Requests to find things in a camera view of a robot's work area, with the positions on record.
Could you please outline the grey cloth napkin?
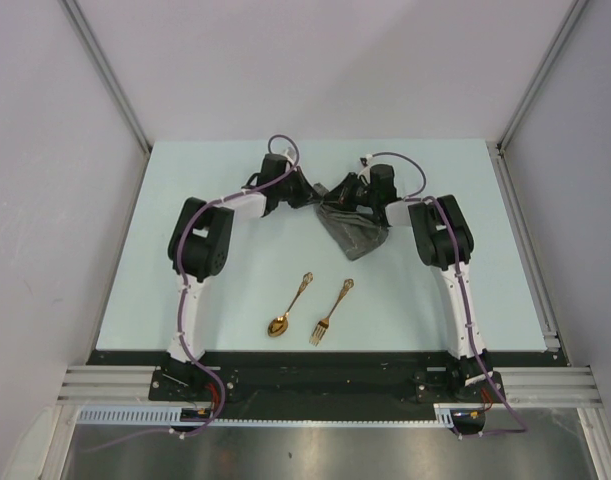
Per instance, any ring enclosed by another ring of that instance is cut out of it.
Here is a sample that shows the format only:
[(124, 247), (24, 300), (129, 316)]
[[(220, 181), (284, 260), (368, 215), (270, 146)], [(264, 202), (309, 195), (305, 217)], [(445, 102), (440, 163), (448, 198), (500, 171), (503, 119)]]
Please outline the grey cloth napkin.
[(385, 243), (387, 227), (358, 212), (338, 210), (320, 200), (314, 211), (318, 220), (349, 261), (358, 260)]

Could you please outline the gold fork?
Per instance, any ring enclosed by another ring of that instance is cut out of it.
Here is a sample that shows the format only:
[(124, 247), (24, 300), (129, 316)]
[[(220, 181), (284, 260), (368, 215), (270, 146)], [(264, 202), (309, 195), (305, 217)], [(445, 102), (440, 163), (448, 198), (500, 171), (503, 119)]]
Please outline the gold fork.
[(330, 320), (331, 317), (333, 316), (335, 310), (337, 309), (338, 305), (341, 303), (341, 301), (344, 299), (344, 297), (347, 295), (347, 293), (354, 287), (354, 280), (351, 278), (345, 279), (343, 286), (335, 300), (335, 303), (333, 304), (332, 308), (330, 309), (330, 311), (328, 312), (328, 314), (323, 317), (321, 320), (319, 320), (312, 333), (311, 336), (309, 338), (309, 343), (313, 346), (318, 346), (321, 342), (321, 340), (324, 338), (326, 332), (329, 329), (330, 326)]

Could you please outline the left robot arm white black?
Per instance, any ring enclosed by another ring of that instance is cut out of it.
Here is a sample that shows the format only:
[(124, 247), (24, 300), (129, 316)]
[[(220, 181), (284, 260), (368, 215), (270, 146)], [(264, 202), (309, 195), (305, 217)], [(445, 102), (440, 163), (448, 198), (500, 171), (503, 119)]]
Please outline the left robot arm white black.
[(318, 199), (298, 163), (293, 147), (267, 153), (260, 171), (238, 192), (210, 202), (190, 197), (182, 206), (168, 245), (179, 283), (179, 304), (169, 358), (161, 370), (184, 399), (195, 399), (206, 386), (218, 385), (196, 362), (205, 353), (199, 336), (209, 310), (211, 283), (225, 267), (234, 227), (269, 215), (282, 202), (300, 208)]

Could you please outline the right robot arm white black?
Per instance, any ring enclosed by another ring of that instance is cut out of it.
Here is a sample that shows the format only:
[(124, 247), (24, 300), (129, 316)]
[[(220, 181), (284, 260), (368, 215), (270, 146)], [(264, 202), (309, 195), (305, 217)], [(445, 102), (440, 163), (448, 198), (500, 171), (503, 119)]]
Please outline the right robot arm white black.
[(455, 197), (400, 196), (394, 169), (377, 164), (367, 175), (350, 173), (323, 193), (318, 214), (352, 260), (383, 244), (390, 228), (412, 230), (418, 256), (436, 276), (447, 310), (447, 391), (458, 401), (471, 400), (492, 378), (493, 367), (473, 308), (469, 265), (474, 239)]

